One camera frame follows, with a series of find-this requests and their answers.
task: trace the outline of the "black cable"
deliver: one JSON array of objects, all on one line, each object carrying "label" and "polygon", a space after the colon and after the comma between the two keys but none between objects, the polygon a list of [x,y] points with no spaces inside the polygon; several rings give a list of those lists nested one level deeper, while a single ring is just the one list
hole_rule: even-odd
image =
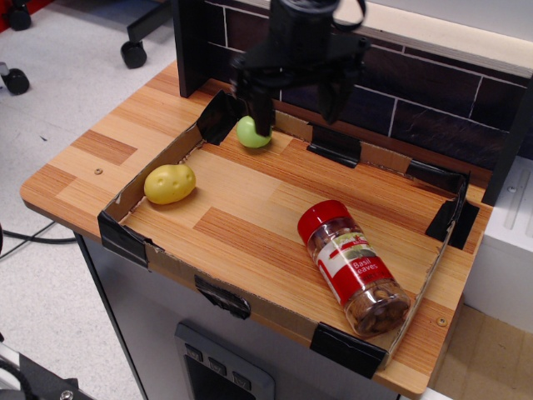
[{"label": "black cable", "polygon": [[46,237],[45,238],[44,237],[32,237],[32,236],[23,235],[21,233],[10,232],[10,231],[3,231],[3,234],[6,235],[7,238],[23,239],[23,240],[28,240],[29,242],[44,243],[44,244],[70,244],[70,243],[76,242],[75,237],[69,237],[66,239],[48,239]]},{"label": "black cable", "polygon": [[8,371],[20,382],[20,388],[21,388],[21,391],[24,392],[24,396],[26,397],[26,400],[33,400],[36,398],[33,395],[30,382],[27,380],[27,378],[24,376],[22,372],[16,369],[13,365],[3,360],[0,360],[0,369],[3,369],[4,371]]},{"label": "black cable", "polygon": [[[46,227],[44,227],[43,229],[41,229],[39,232],[36,232],[34,233],[30,238],[35,238],[39,233],[42,233],[44,231],[46,231],[48,228],[50,228],[55,222],[52,221],[50,222]],[[25,243],[28,243],[30,241],[30,239],[27,239],[27,240],[23,240],[22,242],[20,242],[17,246],[15,246],[14,248],[12,248],[11,250],[9,250],[8,252],[5,252],[4,254],[2,254],[0,256],[0,260],[4,259],[5,257],[7,257],[9,254],[13,253],[15,250],[17,250],[19,247],[21,247],[23,244]]]}]

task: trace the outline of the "jar label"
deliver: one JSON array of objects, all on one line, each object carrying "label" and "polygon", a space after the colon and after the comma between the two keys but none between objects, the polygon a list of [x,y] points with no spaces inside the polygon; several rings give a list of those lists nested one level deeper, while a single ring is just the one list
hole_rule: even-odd
[{"label": "jar label", "polygon": [[378,279],[392,278],[385,263],[360,232],[346,233],[331,240],[318,253],[316,262],[343,307],[363,286]]}]

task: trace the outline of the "green ball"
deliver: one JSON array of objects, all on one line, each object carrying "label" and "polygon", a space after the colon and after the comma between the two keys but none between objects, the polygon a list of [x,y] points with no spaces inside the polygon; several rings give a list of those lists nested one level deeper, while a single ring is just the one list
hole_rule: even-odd
[{"label": "green ball", "polygon": [[262,148],[272,139],[272,130],[267,137],[261,136],[256,132],[256,122],[246,115],[237,123],[237,138],[245,148]]}]

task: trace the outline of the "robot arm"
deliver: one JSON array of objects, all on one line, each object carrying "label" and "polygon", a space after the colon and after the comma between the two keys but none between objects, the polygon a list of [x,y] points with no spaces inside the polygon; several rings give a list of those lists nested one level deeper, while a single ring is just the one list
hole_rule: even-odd
[{"label": "robot arm", "polygon": [[[357,0],[366,11],[364,0]],[[363,70],[370,43],[364,37],[331,34],[361,26],[333,19],[339,0],[271,0],[268,37],[236,57],[233,91],[245,101],[257,133],[268,136],[274,122],[271,95],[280,89],[318,85],[319,110],[334,123]]]}]

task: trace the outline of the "control panel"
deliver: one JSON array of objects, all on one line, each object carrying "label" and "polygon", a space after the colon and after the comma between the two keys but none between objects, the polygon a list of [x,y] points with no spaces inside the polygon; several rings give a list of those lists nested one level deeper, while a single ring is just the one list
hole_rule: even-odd
[{"label": "control panel", "polygon": [[259,367],[183,323],[175,339],[190,400],[274,400],[274,379]]}]

